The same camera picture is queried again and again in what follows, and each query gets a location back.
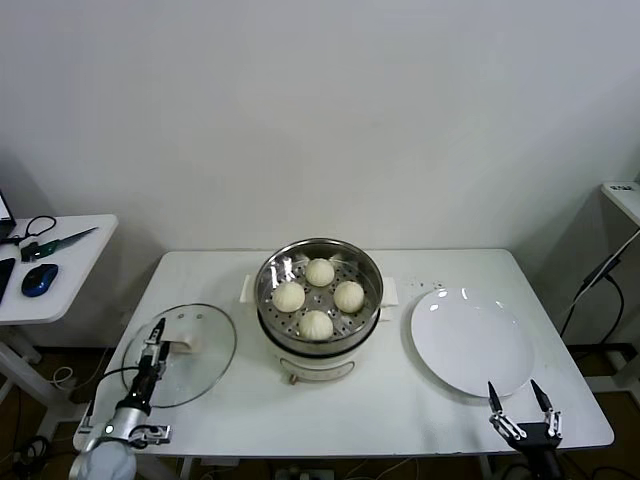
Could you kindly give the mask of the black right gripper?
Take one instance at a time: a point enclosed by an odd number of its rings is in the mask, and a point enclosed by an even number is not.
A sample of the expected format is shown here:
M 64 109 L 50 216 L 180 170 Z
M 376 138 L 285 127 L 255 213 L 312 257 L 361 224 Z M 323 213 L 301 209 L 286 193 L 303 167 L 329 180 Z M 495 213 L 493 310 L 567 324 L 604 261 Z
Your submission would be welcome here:
M 524 455 L 535 479 L 560 480 L 563 478 L 563 469 L 556 450 L 562 438 L 561 412 L 554 409 L 548 395 L 535 380 L 531 379 L 530 384 L 544 414 L 544 422 L 517 425 L 504 413 L 499 396 L 493 384 L 488 381 L 491 409 L 489 421 L 503 439 L 517 440 L 515 449 Z M 526 433 L 521 439 L 520 429 Z

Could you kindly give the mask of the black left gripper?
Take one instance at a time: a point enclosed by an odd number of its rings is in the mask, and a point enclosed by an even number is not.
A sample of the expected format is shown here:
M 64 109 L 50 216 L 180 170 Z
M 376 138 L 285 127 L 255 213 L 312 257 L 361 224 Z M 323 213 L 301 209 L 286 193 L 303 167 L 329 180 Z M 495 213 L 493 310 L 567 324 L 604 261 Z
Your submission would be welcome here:
M 166 368 L 168 342 L 163 339 L 166 320 L 160 319 L 153 328 L 149 344 L 141 353 L 141 370 L 136 374 L 130 388 L 130 400 L 137 408 L 150 406 L 156 383 Z

